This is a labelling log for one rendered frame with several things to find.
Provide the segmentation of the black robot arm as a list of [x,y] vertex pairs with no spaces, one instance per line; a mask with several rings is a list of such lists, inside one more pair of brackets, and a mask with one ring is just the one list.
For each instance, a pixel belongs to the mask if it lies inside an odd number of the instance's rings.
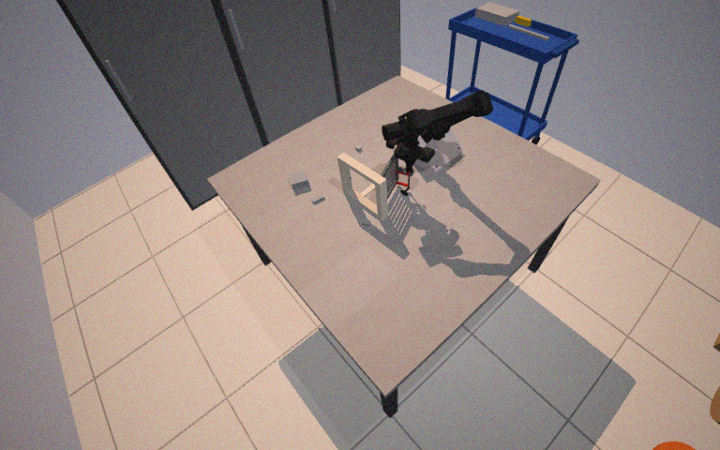
[[[493,111],[488,92],[484,90],[469,94],[461,101],[441,106],[436,109],[414,109],[399,116],[398,121],[383,125],[382,135],[386,142],[404,138],[412,138],[420,133],[425,143],[445,137],[450,127],[471,117],[490,115]],[[406,117],[406,119],[405,119]],[[394,151],[396,158],[412,159],[413,144],[401,140]]]

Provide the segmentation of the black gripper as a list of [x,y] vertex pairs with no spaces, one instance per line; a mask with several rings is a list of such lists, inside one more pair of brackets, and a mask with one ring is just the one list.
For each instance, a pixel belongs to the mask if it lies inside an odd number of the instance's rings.
[[405,141],[405,143],[407,143],[407,144],[412,143],[413,152],[414,152],[414,156],[412,157],[412,166],[418,159],[422,162],[428,163],[435,155],[435,151],[434,151],[434,149],[431,149],[426,146],[424,148],[417,146],[419,144],[419,142],[417,141],[419,135],[420,135],[420,133],[412,138],[408,138],[408,137],[404,138],[404,134],[403,134],[403,137],[401,137],[401,138],[386,142],[386,147],[393,150],[393,149],[395,149],[395,145],[400,144],[401,140]]

